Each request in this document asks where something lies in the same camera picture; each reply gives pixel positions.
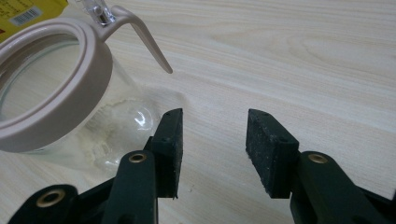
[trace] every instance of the yellow box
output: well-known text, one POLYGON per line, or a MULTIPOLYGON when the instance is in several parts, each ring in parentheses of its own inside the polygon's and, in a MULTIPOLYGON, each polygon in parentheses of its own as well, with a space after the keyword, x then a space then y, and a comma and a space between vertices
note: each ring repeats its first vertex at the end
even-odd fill
POLYGON ((0 0, 0 43, 19 30, 59 16, 67 0, 0 0))

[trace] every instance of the wood grain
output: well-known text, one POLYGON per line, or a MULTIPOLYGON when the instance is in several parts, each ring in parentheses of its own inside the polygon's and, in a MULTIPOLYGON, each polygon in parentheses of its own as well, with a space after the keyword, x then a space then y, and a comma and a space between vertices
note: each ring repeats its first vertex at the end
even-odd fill
MULTIPOLYGON (((107 41, 159 110, 183 107, 178 200, 161 223, 292 223, 245 152, 248 109, 274 115, 300 150, 335 158, 359 186, 396 188, 396 2, 108 1, 139 16, 174 69, 167 75, 133 30, 107 41)), ((0 152, 0 220, 36 190, 104 179, 0 152)))

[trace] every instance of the brass grommet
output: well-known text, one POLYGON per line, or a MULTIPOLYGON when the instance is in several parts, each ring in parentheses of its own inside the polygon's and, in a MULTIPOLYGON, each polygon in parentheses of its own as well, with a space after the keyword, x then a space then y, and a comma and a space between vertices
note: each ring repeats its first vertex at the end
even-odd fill
POLYGON ((319 154, 309 154, 308 155, 309 160, 314 161, 316 163, 326 163, 328 160, 319 154))
POLYGON ((132 156, 129 158, 129 161, 130 161, 130 162, 133 162, 133 163, 139 163, 139 162, 145 161, 146 158, 147 158, 147 156, 146 156, 145 154, 139 153, 139 154, 134 154, 134 155, 132 155, 132 156))
POLYGON ((66 193, 63 189, 52 189, 37 199, 37 207, 50 207, 60 202, 66 193))

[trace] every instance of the screw hole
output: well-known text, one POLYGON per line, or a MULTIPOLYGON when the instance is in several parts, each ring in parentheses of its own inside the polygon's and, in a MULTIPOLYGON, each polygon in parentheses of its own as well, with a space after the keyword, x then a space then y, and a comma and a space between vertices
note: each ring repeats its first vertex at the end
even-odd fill
POLYGON ((163 140, 163 142, 169 142, 171 141, 170 137, 163 137, 161 140, 163 140))
POLYGON ((309 160, 314 161, 316 163, 326 163, 328 160, 319 154, 309 154, 308 155, 309 160))
POLYGON ((65 192, 63 189, 53 189, 41 195, 35 203, 37 207, 50 207, 60 202, 64 198, 65 192))
POLYGON ((286 139, 285 137, 280 137, 280 138, 279 138, 279 141, 280 141, 280 142, 283 142, 283 143, 287 143, 287 142, 288 142, 288 139, 286 139))
POLYGON ((147 156, 145 154, 134 154, 129 158, 130 162, 139 163, 145 161, 147 156))

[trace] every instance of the white plastic handle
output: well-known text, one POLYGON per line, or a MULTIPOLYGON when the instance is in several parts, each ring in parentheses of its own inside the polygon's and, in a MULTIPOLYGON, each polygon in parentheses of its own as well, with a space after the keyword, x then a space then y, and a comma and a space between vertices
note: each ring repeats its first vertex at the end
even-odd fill
POLYGON ((146 45, 148 50, 151 52, 152 56, 155 58, 157 63, 165 70, 167 73, 171 74, 173 72, 171 65, 166 61, 163 53, 149 32, 148 27, 143 23, 140 18, 138 18, 134 13, 125 9, 124 7, 114 6, 111 8, 111 12, 115 16, 116 20, 110 23, 108 26, 101 26, 98 23, 94 23, 92 26, 96 30, 99 38, 105 42, 114 32, 116 32, 122 25, 130 23, 134 30, 142 39, 143 43, 146 45))

